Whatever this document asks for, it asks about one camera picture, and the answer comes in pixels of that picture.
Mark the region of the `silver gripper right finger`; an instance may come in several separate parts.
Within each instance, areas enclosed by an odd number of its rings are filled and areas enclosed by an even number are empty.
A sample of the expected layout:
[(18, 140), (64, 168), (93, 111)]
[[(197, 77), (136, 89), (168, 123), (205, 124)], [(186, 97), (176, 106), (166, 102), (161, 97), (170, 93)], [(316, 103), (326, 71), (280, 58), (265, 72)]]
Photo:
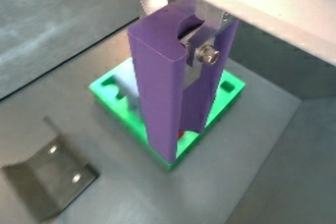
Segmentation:
[(202, 66), (216, 63), (218, 50), (213, 47), (214, 37), (230, 25), (230, 15), (202, 0), (196, 2), (194, 15), (202, 24), (180, 39), (186, 49), (184, 87), (200, 78)]

